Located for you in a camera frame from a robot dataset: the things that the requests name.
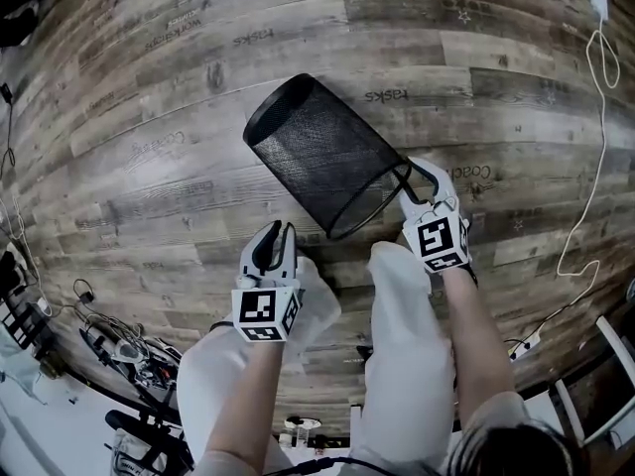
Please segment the white table frame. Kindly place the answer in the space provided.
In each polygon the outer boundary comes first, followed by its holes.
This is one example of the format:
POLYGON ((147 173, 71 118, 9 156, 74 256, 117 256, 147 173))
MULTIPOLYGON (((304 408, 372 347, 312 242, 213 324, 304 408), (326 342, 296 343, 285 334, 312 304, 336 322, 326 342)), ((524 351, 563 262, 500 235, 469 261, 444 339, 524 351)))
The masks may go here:
POLYGON ((623 343, 622 339, 618 336, 613 326, 604 316, 600 316, 595 325, 615 353, 621 367, 629 378, 630 383, 633 386, 634 395, 605 424, 603 424, 594 433, 586 435, 565 382, 563 379, 558 379, 555 382, 556 391, 565 408, 574 438, 579 446, 586 446, 595 442, 600 437, 608 433, 615 425, 620 423, 624 417, 635 409, 635 359, 629 352, 627 346, 623 343))

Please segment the white printed bag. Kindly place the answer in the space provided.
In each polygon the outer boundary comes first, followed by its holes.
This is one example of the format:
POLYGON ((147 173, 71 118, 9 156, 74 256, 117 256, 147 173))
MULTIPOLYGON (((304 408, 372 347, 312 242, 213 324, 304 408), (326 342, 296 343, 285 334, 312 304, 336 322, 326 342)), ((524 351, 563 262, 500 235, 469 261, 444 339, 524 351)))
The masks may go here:
POLYGON ((118 428, 111 447, 110 476, 163 476, 168 457, 118 428))

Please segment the person's right forearm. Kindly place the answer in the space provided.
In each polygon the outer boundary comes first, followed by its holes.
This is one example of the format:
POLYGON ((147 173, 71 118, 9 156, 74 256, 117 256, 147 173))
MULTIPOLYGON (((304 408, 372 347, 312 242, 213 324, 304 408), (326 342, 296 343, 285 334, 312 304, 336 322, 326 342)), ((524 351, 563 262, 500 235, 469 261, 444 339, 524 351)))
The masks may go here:
POLYGON ((515 390, 512 365, 494 319, 481 302, 468 271, 442 271, 456 372, 459 418, 472 415, 492 397, 515 390))

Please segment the person's leg white trousers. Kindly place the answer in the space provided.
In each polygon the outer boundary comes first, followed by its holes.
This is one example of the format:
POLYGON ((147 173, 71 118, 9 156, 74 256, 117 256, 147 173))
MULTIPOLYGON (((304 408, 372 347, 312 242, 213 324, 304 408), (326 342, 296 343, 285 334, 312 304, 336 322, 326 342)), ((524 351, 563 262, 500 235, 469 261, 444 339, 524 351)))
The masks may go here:
MULTIPOLYGON (((302 353, 339 318, 340 304, 318 273, 315 263, 302 257, 298 261, 299 280, 304 290, 302 308, 289 339, 284 344, 281 371, 296 368, 302 353)), ((184 354, 177 381, 178 405, 194 468, 206 445, 224 402, 246 367, 256 344, 246 341, 232 326, 208 332, 184 354)), ((287 468, 289 458, 273 434, 263 474, 287 468)))
POLYGON ((425 476, 445 460, 454 418, 450 342, 430 303, 431 281, 405 247, 378 242, 368 270, 375 297, 361 434, 351 456, 397 476, 425 476))

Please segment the black chair base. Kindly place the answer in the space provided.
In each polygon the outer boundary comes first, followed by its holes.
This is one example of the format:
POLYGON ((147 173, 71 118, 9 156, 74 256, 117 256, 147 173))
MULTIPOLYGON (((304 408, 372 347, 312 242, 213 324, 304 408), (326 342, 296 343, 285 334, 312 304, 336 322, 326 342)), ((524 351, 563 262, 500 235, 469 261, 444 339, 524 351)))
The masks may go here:
POLYGON ((148 443, 168 457, 163 476, 191 476, 194 462, 185 441, 185 434, 176 430, 180 427, 169 407, 173 391, 168 392, 162 402, 139 412, 138 417, 111 410, 105 415, 105 422, 114 430, 121 428, 148 443))

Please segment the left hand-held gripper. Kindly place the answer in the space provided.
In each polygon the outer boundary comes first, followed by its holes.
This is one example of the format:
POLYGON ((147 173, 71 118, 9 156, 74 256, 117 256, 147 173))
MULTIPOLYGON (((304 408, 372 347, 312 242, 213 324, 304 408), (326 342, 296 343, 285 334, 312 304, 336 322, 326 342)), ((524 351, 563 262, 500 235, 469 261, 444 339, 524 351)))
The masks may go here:
POLYGON ((240 272, 231 292, 232 321, 249 342, 287 341, 302 308, 296 228, 291 222, 280 233, 281 228, 281 220, 267 224, 241 252, 240 272), (279 233, 280 246, 273 265, 279 233))

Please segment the person's pale shirt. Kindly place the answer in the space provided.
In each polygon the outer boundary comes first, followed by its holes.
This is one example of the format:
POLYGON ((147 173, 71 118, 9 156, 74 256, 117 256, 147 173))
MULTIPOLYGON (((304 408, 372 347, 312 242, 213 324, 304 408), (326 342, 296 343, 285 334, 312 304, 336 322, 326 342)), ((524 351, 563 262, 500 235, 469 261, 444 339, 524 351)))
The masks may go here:
MULTIPOLYGON (((467 473, 480 468, 477 457, 485 454, 486 444, 498 433, 510 440, 521 426, 529 426, 529 416, 523 399, 516 393, 505 392, 486 401, 470 418, 461 443, 452 453, 449 469, 467 473)), ((191 476, 262 476, 236 455, 222 450, 208 450, 196 465, 191 476)))

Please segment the black mesh waste basket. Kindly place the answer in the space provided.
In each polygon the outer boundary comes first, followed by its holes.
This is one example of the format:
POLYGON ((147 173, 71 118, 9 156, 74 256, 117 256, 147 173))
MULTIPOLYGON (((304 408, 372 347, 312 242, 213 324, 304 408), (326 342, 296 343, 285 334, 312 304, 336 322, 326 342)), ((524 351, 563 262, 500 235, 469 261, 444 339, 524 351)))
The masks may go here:
POLYGON ((377 216, 412 171, 377 131, 307 73, 263 101, 243 140, 331 240, 377 216))

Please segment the person's left forearm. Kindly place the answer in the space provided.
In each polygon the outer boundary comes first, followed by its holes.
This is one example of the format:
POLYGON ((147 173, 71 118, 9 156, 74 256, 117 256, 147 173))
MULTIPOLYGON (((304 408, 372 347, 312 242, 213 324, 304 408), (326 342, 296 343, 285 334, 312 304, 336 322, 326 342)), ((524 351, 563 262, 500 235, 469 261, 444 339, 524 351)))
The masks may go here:
POLYGON ((262 476, 285 346, 256 344, 226 399, 193 476, 262 476))

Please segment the person's left leg white trousers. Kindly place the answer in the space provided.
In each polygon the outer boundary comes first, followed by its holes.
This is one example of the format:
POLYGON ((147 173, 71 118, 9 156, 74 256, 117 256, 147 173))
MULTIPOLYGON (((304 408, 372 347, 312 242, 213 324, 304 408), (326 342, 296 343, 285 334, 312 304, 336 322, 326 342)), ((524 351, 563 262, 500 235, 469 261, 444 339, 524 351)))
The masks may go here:
MULTIPOLYGON (((298 261, 299 280, 304 290, 302 308, 289 339, 284 344, 281 371, 296 368, 302 353, 339 318, 340 304, 318 273, 315 263, 302 257, 298 261)), ((177 381, 178 405, 194 468, 206 445, 224 402, 246 367, 256 344, 246 341, 232 326, 208 332, 184 354, 177 381)), ((289 458, 273 434, 263 474, 287 468, 289 458)))

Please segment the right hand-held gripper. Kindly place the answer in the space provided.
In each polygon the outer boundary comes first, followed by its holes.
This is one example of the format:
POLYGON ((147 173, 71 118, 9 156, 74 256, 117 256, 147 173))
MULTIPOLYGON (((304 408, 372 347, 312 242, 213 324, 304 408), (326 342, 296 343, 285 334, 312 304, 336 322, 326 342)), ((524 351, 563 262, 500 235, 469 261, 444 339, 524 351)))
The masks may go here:
POLYGON ((432 162, 410 156, 412 169, 434 187, 434 202, 419 200, 403 189, 399 203, 404 215, 402 233, 415 257, 431 274, 455 267, 468 267, 469 222, 462 217, 453 182, 446 170, 432 162))

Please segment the person's right leg white trousers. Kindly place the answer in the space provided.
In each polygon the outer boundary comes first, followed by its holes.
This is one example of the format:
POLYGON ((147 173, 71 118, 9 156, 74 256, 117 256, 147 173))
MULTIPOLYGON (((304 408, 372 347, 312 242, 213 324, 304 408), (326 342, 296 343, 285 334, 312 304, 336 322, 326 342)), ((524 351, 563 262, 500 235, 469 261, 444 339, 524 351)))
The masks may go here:
POLYGON ((454 418, 450 342, 430 303, 431 281, 405 247, 378 242, 368 270, 375 297, 361 434, 351 456, 397 476, 425 476, 445 460, 454 418))

